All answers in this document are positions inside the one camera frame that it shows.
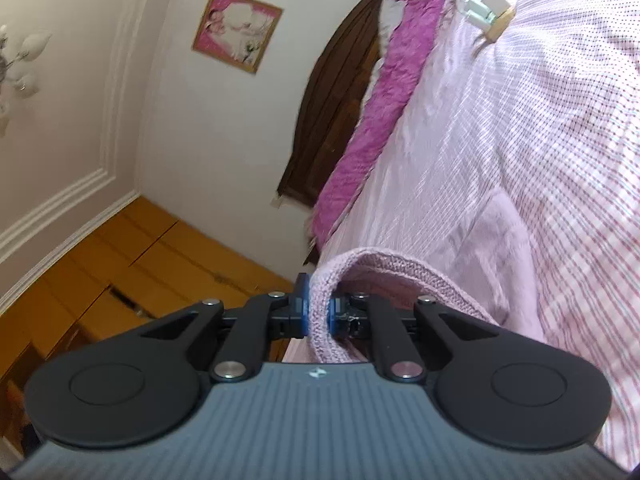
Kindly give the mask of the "lilac knitted cardigan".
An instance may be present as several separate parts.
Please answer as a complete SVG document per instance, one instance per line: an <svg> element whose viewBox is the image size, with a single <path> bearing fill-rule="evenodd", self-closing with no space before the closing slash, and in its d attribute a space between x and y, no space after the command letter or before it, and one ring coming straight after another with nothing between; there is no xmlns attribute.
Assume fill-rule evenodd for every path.
<svg viewBox="0 0 640 480"><path fill-rule="evenodd" d="M354 344L328 329L329 300L339 290L372 292L411 309L421 295L511 332L544 341L529 232L502 188L487 192L426 260L379 247L326 259L311 275L309 333L285 351L291 363L362 360Z"/></svg>

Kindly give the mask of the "orange wooden wardrobe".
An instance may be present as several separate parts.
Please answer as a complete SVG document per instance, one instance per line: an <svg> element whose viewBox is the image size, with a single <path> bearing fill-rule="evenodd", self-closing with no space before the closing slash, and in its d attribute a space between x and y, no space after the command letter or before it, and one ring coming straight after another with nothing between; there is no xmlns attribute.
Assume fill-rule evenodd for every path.
<svg viewBox="0 0 640 480"><path fill-rule="evenodd" d="M44 362L204 298L241 307L291 281L137 198L63 256L1 317L1 456L38 443L24 388Z"/></svg>

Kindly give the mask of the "dark wooden headboard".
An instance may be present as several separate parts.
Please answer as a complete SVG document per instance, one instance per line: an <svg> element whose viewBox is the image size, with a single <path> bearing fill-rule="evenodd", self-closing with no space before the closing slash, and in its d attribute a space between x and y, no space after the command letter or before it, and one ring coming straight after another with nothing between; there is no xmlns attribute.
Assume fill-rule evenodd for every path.
<svg viewBox="0 0 640 480"><path fill-rule="evenodd" d="M360 0L318 57L300 104L280 197L311 208L344 154L378 50L382 0Z"/></svg>

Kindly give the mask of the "magenta crinkled pillow cover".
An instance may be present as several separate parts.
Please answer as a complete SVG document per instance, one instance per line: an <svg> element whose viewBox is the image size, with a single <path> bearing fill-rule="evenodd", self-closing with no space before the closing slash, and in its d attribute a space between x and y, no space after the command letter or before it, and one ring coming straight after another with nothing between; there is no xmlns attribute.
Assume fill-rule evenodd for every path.
<svg viewBox="0 0 640 480"><path fill-rule="evenodd" d="M404 17L390 38L378 82L360 112L344 154L319 194L310 234L321 248L356 200L378 156L409 103L437 36L446 0L407 0Z"/></svg>

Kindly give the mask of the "pink checked bedspread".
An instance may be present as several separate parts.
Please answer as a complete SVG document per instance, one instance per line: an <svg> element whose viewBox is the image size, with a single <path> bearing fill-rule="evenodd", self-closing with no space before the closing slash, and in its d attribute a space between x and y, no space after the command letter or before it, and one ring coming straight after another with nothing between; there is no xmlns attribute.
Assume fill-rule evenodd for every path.
<svg viewBox="0 0 640 480"><path fill-rule="evenodd" d="M509 0L488 44L454 9L322 258L379 247L432 262L500 188L526 227L544 339L593 362L600 448L639 463L639 0Z"/></svg>

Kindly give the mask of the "framed pink wedding photo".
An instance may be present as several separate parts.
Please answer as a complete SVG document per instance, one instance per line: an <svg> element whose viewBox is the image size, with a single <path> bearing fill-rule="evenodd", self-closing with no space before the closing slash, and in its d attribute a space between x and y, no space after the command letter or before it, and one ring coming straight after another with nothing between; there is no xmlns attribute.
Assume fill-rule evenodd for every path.
<svg viewBox="0 0 640 480"><path fill-rule="evenodd" d="M282 13L258 0L208 0L192 50L256 74Z"/></svg>

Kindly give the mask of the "white pillow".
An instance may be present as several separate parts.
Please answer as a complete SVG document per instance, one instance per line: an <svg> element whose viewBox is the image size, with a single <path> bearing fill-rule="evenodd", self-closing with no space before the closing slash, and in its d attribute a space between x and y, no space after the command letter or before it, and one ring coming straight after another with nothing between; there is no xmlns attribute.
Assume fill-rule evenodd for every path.
<svg viewBox="0 0 640 480"><path fill-rule="evenodd" d="M371 97L373 88L378 82L380 70L384 64L386 52L390 45L390 38L392 38L394 31L404 17L407 3L407 0L382 0L381 2L380 13L378 14L378 42L376 43L378 47L378 58L370 70L370 79L367 90L364 92L360 103L360 112L363 112Z"/></svg>

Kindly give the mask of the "power strip with white chargers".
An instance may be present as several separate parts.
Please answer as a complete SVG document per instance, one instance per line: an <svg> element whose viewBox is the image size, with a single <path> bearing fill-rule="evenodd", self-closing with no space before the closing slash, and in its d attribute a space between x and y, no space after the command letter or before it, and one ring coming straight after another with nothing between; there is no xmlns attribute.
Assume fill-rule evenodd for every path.
<svg viewBox="0 0 640 480"><path fill-rule="evenodd" d="M489 42L496 42L515 18L515 6L508 0L463 0L465 21L480 30Z"/></svg>

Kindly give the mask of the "white ceiling lamp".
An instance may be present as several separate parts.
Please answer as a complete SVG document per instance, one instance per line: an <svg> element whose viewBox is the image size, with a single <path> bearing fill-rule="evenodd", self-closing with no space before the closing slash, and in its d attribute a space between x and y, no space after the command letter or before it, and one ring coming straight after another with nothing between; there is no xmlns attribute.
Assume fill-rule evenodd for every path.
<svg viewBox="0 0 640 480"><path fill-rule="evenodd" d="M43 54L51 37L50 32L37 32L28 35L14 55L7 56L8 26L1 25L1 136L6 135L12 114L10 99L6 97L6 89L20 99L28 99L39 92L40 88L36 76L33 73L25 72L24 65L34 62Z"/></svg>

